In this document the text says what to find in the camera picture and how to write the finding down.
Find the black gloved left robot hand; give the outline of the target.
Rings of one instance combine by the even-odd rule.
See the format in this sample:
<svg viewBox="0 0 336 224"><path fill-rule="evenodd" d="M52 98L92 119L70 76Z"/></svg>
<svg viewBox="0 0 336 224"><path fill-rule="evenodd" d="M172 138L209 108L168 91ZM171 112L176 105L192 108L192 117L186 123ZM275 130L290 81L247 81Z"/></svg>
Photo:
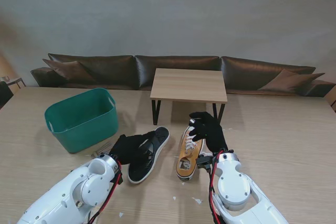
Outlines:
<svg viewBox="0 0 336 224"><path fill-rule="evenodd" d="M145 151L142 150L142 145L154 136L154 131L139 135L121 135L109 152L114 160L121 165L136 163L144 159Z"/></svg>

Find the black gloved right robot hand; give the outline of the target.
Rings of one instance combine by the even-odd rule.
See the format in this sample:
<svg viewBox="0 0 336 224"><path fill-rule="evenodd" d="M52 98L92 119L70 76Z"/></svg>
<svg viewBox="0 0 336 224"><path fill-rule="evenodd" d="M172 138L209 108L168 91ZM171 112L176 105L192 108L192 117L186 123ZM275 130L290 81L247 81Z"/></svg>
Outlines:
<svg viewBox="0 0 336 224"><path fill-rule="evenodd" d="M194 128L189 133L193 137L193 142L204 139L212 153L229 150L223 129L217 119L208 112L193 112L190 113L190 118L194 120L193 123L189 123Z"/></svg>

